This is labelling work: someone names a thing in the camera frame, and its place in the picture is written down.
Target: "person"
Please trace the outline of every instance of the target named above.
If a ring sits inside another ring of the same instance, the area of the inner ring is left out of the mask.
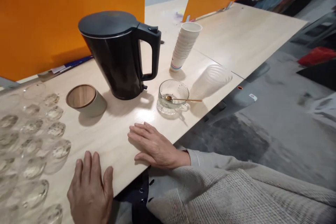
[[[130,126],[128,137],[143,149],[134,159],[159,175],[146,207],[161,223],[334,223],[332,190],[232,156],[179,150],[148,123]],[[112,167],[101,177],[98,153],[77,160],[67,195],[75,224],[106,224],[115,215],[132,223],[129,208],[111,214],[112,179]]]

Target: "spoon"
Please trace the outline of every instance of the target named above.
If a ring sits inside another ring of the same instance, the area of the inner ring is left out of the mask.
[[[176,99],[176,98],[173,98],[171,96],[165,96],[164,97],[165,100],[167,101],[170,101],[170,100],[185,100],[185,101],[192,101],[192,102],[201,102],[202,100],[193,100],[193,99]]]

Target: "knit sweater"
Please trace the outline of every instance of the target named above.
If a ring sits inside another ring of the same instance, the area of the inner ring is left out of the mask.
[[[188,152],[191,166],[150,169],[147,208],[162,223],[335,223],[334,191],[231,156]],[[118,223],[130,223],[125,215]]]

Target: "black electric kettle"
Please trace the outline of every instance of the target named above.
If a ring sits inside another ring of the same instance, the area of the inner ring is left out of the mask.
[[[87,46],[109,84],[121,100],[137,97],[157,76],[161,32],[158,27],[140,23],[130,13],[105,11],[88,15],[78,23]],[[152,73],[143,74],[140,40],[152,47]]]

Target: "button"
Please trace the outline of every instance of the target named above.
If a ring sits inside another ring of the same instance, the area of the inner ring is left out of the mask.
[[[158,26],[148,26],[148,30],[150,30],[151,32],[158,34],[159,33],[159,28]]]

